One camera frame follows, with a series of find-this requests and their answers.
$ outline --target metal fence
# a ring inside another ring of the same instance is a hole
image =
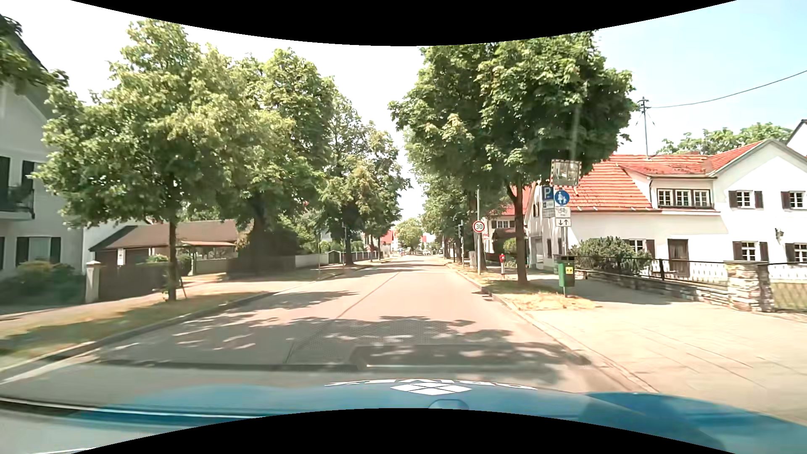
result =
[[[769,263],[767,273],[775,308],[807,311],[807,263]]]
[[[581,271],[602,271],[618,275],[707,284],[725,287],[728,275],[723,262],[680,259],[637,259],[634,257],[575,257]]]

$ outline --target sidewalk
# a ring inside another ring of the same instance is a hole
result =
[[[557,275],[530,275],[557,287]],[[532,311],[660,393],[807,423],[807,324],[577,280],[595,310]]]

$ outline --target blue pedestrian sign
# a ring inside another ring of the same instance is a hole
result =
[[[541,202],[549,202],[554,198],[554,188],[551,186],[541,186]]]
[[[564,191],[563,189],[558,190],[555,192],[555,203],[560,206],[565,206],[569,203],[569,193]]]

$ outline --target sign pole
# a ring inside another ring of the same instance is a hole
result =
[[[481,221],[482,217],[479,213],[479,188],[476,188],[476,220]],[[484,251],[482,251],[482,232],[478,232],[475,237],[477,238],[477,247],[476,247],[476,274],[482,275],[482,256],[484,255]]]

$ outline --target brown roof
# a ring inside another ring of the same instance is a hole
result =
[[[227,242],[238,241],[236,222],[226,221],[193,221],[177,224],[177,240],[179,242]],[[136,247],[168,246],[168,224],[127,225],[113,233],[97,245],[92,251],[109,249],[131,249]]]

